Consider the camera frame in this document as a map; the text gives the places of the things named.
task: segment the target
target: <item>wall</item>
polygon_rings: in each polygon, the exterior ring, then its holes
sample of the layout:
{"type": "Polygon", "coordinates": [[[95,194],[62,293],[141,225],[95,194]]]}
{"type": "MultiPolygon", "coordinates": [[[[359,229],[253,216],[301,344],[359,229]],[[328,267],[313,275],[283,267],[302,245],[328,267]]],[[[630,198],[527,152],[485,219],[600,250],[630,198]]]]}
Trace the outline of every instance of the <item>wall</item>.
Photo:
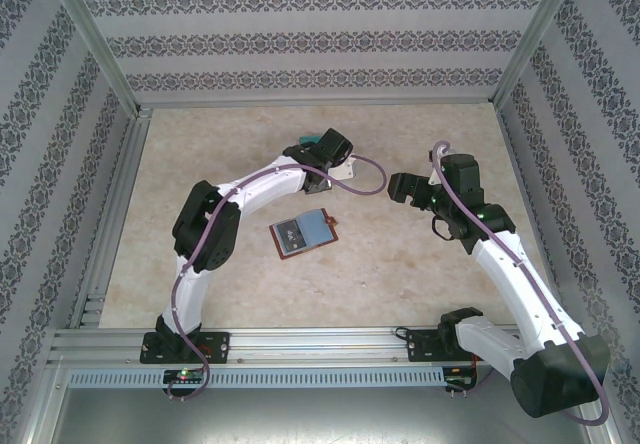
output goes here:
{"type": "Polygon", "coordinates": [[[501,109],[563,301],[609,343],[640,442],[639,0],[564,0],[501,109]]]}
{"type": "Polygon", "coordinates": [[[85,0],[146,104],[488,98],[540,0],[85,0]]]}
{"type": "Polygon", "coordinates": [[[0,443],[75,304],[129,119],[59,0],[0,0],[0,443]]]}

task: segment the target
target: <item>cable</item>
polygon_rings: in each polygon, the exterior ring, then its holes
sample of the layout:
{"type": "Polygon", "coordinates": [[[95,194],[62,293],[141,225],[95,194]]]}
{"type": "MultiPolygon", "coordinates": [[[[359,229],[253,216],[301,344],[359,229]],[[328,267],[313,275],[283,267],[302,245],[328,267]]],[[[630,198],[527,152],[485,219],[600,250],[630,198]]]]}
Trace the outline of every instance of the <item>cable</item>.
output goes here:
{"type": "Polygon", "coordinates": [[[440,182],[442,183],[442,186],[445,188],[445,190],[449,194],[449,197],[451,197],[451,200],[456,204],[456,206],[458,206],[458,208],[469,219],[471,219],[471,221],[476,226],[478,226],[480,229],[482,229],[482,231],[485,232],[489,236],[489,238],[493,242],[495,242],[498,245],[498,247],[500,247],[500,249],[502,249],[513,260],[513,262],[520,268],[522,273],[525,275],[525,277],[529,281],[529,284],[531,284],[531,287],[535,291],[536,295],[538,296],[538,299],[540,299],[540,302],[542,302],[542,305],[544,306],[545,310],[549,314],[549,317],[551,317],[551,320],[556,325],[556,327],[558,328],[558,330],[562,334],[562,337],[564,337],[565,341],[567,341],[567,344],[569,345],[569,347],[571,348],[571,350],[575,354],[576,358],[580,362],[580,365],[582,366],[582,368],[585,370],[585,372],[589,376],[589,380],[593,384],[593,387],[596,389],[596,392],[598,393],[598,397],[600,397],[600,401],[601,401],[601,404],[602,404],[602,414],[600,415],[600,417],[598,419],[594,419],[594,420],[590,421],[590,420],[582,419],[581,417],[575,416],[575,415],[573,415],[573,414],[571,414],[569,412],[566,412],[566,411],[564,412],[564,414],[569,419],[571,419],[572,421],[575,421],[575,422],[577,422],[579,424],[583,424],[585,426],[599,426],[601,424],[604,424],[606,422],[606,420],[608,419],[608,417],[609,417],[609,407],[610,406],[609,406],[609,399],[607,398],[607,394],[605,393],[604,388],[602,387],[602,384],[600,384],[600,381],[598,381],[598,378],[597,378],[595,372],[593,371],[593,369],[591,368],[591,366],[587,362],[587,359],[584,357],[584,355],[582,354],[582,352],[580,351],[580,349],[578,348],[576,343],[573,341],[573,339],[571,339],[571,336],[569,335],[569,332],[565,329],[564,324],[562,323],[562,321],[560,320],[560,318],[556,314],[556,311],[553,309],[553,306],[551,305],[551,303],[545,297],[544,293],[542,292],[542,289],[540,288],[540,286],[536,282],[535,278],[531,274],[531,271],[529,271],[529,269],[527,268],[526,264],[525,265],[521,265],[521,264],[523,264],[524,261],[522,259],[520,259],[520,257],[518,257],[518,255],[516,253],[514,253],[511,249],[509,249],[509,247],[504,242],[502,242],[502,240],[498,236],[496,236],[496,234],[493,231],[491,231],[491,229],[489,229],[487,226],[485,226],[484,223],[480,219],[478,219],[476,217],[476,215],[473,214],[467,208],[467,206],[464,205],[464,203],[458,198],[458,196],[456,195],[454,190],[451,188],[451,185],[449,184],[449,182],[447,182],[447,179],[445,178],[444,173],[442,172],[442,167],[441,167],[440,162],[439,162],[439,160],[437,158],[438,150],[440,150],[440,148],[442,146],[444,146],[444,149],[442,150],[442,153],[444,154],[445,152],[447,152],[449,150],[451,145],[447,141],[438,141],[436,143],[436,145],[433,146],[433,156],[434,156],[434,166],[433,166],[433,168],[436,171],[436,174],[438,174],[438,177],[440,178],[440,182]]]}
{"type": "MultiPolygon", "coordinates": [[[[315,167],[307,166],[305,164],[285,164],[284,166],[265,169],[263,171],[258,172],[257,174],[254,174],[246,178],[244,181],[242,181],[240,184],[238,184],[236,187],[231,189],[227,194],[225,194],[222,197],[222,199],[220,200],[216,208],[211,213],[209,222],[207,222],[207,225],[204,228],[204,231],[202,231],[202,236],[200,236],[200,240],[198,241],[198,244],[196,245],[195,249],[191,253],[191,257],[189,258],[187,263],[184,266],[182,266],[182,269],[178,273],[178,277],[176,277],[176,280],[173,284],[173,288],[171,289],[171,316],[173,317],[173,322],[182,340],[185,342],[185,344],[187,344],[187,346],[189,346],[189,348],[195,353],[195,355],[198,356],[198,359],[202,361],[203,369],[206,374],[200,387],[198,387],[195,391],[193,391],[191,394],[187,396],[179,397],[181,402],[184,402],[189,399],[193,399],[194,397],[196,397],[198,394],[202,393],[206,389],[207,385],[209,384],[209,380],[211,378],[211,368],[209,367],[209,361],[207,361],[207,358],[204,356],[204,354],[202,354],[202,352],[200,352],[200,349],[198,349],[198,347],[193,342],[191,342],[191,339],[189,339],[189,337],[186,335],[186,333],[184,332],[184,329],[182,328],[182,325],[180,324],[180,319],[178,318],[176,296],[178,295],[178,288],[180,287],[180,283],[182,282],[182,279],[184,278],[187,271],[191,268],[191,266],[193,266],[193,263],[200,255],[200,251],[202,251],[202,248],[204,247],[204,243],[209,237],[209,233],[211,232],[213,224],[218,218],[218,215],[220,214],[220,210],[222,209],[222,207],[225,205],[225,203],[229,199],[231,199],[233,195],[235,195],[240,189],[242,189],[247,184],[250,184],[253,181],[260,179],[264,176],[268,176],[269,174],[274,174],[274,173],[277,173],[280,171],[286,171],[289,169],[302,169],[303,171],[313,172],[314,174],[318,174],[323,178],[327,179],[328,181],[331,181],[332,184],[338,187],[341,187],[345,191],[352,192],[353,194],[357,194],[359,196],[373,196],[374,194],[378,194],[382,192],[387,187],[387,174],[384,172],[384,169],[380,164],[378,164],[372,159],[369,159],[368,157],[357,156],[354,154],[352,154],[351,157],[353,157],[354,159],[358,159],[360,161],[367,162],[372,166],[376,167],[380,171],[380,174],[382,174],[382,184],[380,185],[380,187],[378,187],[373,191],[361,191],[359,189],[353,189],[352,187],[349,187],[346,184],[343,184],[342,182],[333,179],[329,174],[327,174],[324,171],[320,171],[315,167]]],[[[175,382],[176,381],[171,381],[169,383],[169,386],[167,387],[167,395],[171,400],[178,398],[178,396],[174,396],[171,393],[171,389],[173,388],[173,385],[175,384],[175,382]]]]}

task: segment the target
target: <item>beige floor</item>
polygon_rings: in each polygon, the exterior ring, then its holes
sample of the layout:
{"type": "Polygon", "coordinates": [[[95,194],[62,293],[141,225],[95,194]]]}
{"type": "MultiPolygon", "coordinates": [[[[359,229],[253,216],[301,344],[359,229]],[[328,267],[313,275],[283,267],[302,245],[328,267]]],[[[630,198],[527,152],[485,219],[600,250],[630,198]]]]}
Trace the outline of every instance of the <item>beige floor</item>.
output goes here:
{"type": "MultiPolygon", "coordinates": [[[[522,197],[493,108],[483,105],[268,107],[157,110],[153,114],[101,327],[153,327],[169,298],[175,255],[171,228],[199,180],[228,182],[271,162],[300,135],[334,127],[355,152],[389,174],[427,174],[427,152],[448,139],[480,163],[488,202],[518,226],[542,273],[522,197]]],[[[376,171],[356,163],[361,189],[376,171]]],[[[496,324],[513,323],[497,290],[457,242],[431,233],[431,215],[343,190],[287,196],[243,221],[236,251],[214,276],[205,327],[431,325],[475,306],[496,324]],[[275,222],[324,207],[339,241],[285,261],[269,234],[275,222]]]]}

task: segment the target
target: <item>purple cable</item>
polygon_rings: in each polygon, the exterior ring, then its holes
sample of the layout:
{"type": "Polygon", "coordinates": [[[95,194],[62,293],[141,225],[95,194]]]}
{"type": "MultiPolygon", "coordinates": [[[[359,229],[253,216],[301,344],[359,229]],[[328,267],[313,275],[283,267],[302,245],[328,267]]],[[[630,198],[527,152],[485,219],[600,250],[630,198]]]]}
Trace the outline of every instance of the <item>purple cable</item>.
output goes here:
{"type": "Polygon", "coordinates": [[[595,419],[593,421],[589,421],[589,420],[586,420],[586,419],[582,419],[581,417],[575,416],[575,415],[573,415],[573,414],[571,414],[569,412],[566,412],[566,411],[564,412],[564,414],[569,419],[571,419],[572,421],[575,421],[578,424],[583,424],[585,426],[600,426],[600,425],[604,424],[606,422],[606,420],[609,418],[609,399],[607,398],[607,394],[605,393],[604,388],[600,384],[600,381],[598,381],[598,378],[597,378],[595,372],[593,372],[593,369],[591,368],[591,366],[589,365],[589,363],[585,359],[584,355],[582,354],[582,352],[580,351],[580,349],[578,348],[576,343],[573,341],[573,339],[571,339],[571,336],[569,335],[569,332],[565,329],[564,324],[562,323],[562,321],[560,320],[560,318],[556,314],[556,311],[553,309],[553,306],[551,305],[551,303],[545,297],[544,293],[542,292],[542,289],[540,289],[540,286],[536,282],[535,278],[533,277],[533,275],[531,274],[529,269],[527,269],[527,266],[526,265],[523,265],[523,266],[520,265],[523,262],[522,259],[520,259],[517,254],[515,254],[511,249],[509,249],[509,247],[504,242],[502,242],[502,240],[500,240],[500,238],[498,236],[496,236],[496,234],[493,231],[491,231],[491,229],[489,229],[487,226],[485,226],[484,223],[480,219],[478,219],[475,216],[475,214],[473,214],[462,203],[462,201],[458,198],[456,193],[453,191],[453,189],[451,188],[451,186],[447,182],[447,179],[445,178],[444,173],[442,172],[442,168],[440,166],[439,160],[436,157],[436,156],[438,156],[438,150],[440,150],[440,148],[442,146],[444,146],[444,149],[442,149],[442,152],[444,154],[445,152],[447,152],[449,150],[451,145],[447,141],[438,141],[436,143],[436,145],[433,146],[434,161],[437,161],[437,162],[434,162],[433,168],[435,169],[436,174],[438,174],[438,177],[440,178],[440,182],[442,183],[442,186],[445,188],[445,190],[449,194],[449,197],[451,197],[451,200],[456,204],[456,206],[458,206],[458,208],[469,219],[471,219],[471,221],[473,221],[473,223],[476,226],[478,226],[480,229],[482,229],[491,238],[491,240],[493,242],[495,242],[500,247],[500,249],[502,249],[513,260],[513,262],[520,268],[522,273],[525,275],[525,277],[529,281],[529,284],[531,284],[531,287],[535,291],[536,295],[538,296],[538,299],[540,299],[540,302],[542,302],[542,305],[544,306],[545,310],[549,313],[549,316],[551,317],[551,320],[556,325],[556,327],[558,328],[558,330],[562,334],[562,337],[564,337],[565,341],[567,341],[567,344],[569,344],[569,347],[571,348],[571,350],[575,354],[576,358],[580,362],[580,365],[582,366],[582,368],[585,370],[585,372],[589,376],[589,380],[591,380],[591,383],[593,384],[593,387],[595,387],[596,392],[598,393],[598,396],[600,397],[600,401],[601,401],[601,404],[602,404],[602,414],[600,415],[600,417],[598,419],[595,419]]]}
{"type": "MultiPolygon", "coordinates": [[[[178,319],[177,307],[176,307],[176,296],[178,295],[178,288],[180,287],[180,283],[182,282],[182,279],[184,278],[187,271],[191,268],[191,266],[193,266],[193,263],[200,255],[200,251],[202,251],[202,248],[204,247],[204,243],[206,242],[207,237],[209,237],[209,233],[211,232],[211,228],[213,227],[214,222],[218,218],[218,214],[220,214],[220,210],[222,209],[224,204],[229,199],[231,199],[231,197],[235,195],[238,192],[238,190],[242,189],[247,184],[250,184],[251,182],[257,179],[260,179],[261,177],[268,176],[269,174],[273,174],[280,171],[286,171],[289,169],[302,169],[307,172],[313,172],[314,174],[318,174],[324,177],[325,179],[330,181],[332,184],[335,184],[336,186],[341,187],[345,191],[352,192],[353,194],[357,194],[359,196],[373,196],[374,194],[378,194],[379,192],[382,192],[387,186],[387,174],[384,172],[384,169],[382,168],[382,166],[377,162],[375,162],[374,160],[369,159],[368,157],[357,156],[355,154],[352,154],[351,157],[353,157],[354,159],[358,159],[360,161],[367,162],[373,165],[374,167],[376,167],[380,171],[380,174],[382,174],[382,184],[380,185],[379,188],[377,188],[374,191],[360,191],[358,189],[353,189],[352,187],[349,187],[338,180],[333,179],[326,172],[320,171],[314,167],[307,166],[304,164],[285,164],[284,166],[265,169],[264,171],[260,171],[257,174],[254,174],[253,176],[248,177],[247,179],[242,181],[240,184],[238,184],[236,187],[231,189],[227,194],[225,194],[222,197],[222,199],[220,200],[216,208],[211,213],[209,222],[207,222],[207,225],[205,226],[204,231],[202,231],[202,236],[200,236],[200,240],[198,241],[196,248],[191,253],[191,257],[189,258],[187,263],[184,266],[182,266],[182,269],[178,273],[178,277],[176,277],[176,280],[173,284],[173,288],[171,289],[171,316],[173,317],[173,322],[176,325],[176,329],[178,330],[178,334],[180,335],[182,340],[187,344],[187,346],[189,346],[189,348],[196,354],[196,356],[198,356],[198,359],[202,361],[202,367],[206,374],[205,379],[202,381],[202,385],[199,388],[197,388],[195,391],[193,391],[191,394],[187,396],[181,396],[180,397],[181,402],[184,402],[189,399],[193,399],[194,397],[196,397],[198,394],[202,393],[206,389],[207,385],[209,384],[209,380],[211,378],[211,368],[209,367],[209,362],[207,361],[207,358],[204,356],[204,354],[202,354],[200,349],[198,349],[197,346],[193,342],[191,342],[191,339],[189,339],[189,337],[186,335],[186,333],[184,332],[184,329],[182,328],[182,325],[180,324],[180,320],[178,319]]],[[[167,395],[171,400],[173,400],[176,397],[173,394],[171,394],[171,389],[173,388],[173,385],[175,382],[176,381],[171,381],[169,383],[169,386],[167,387],[167,395]]]]}

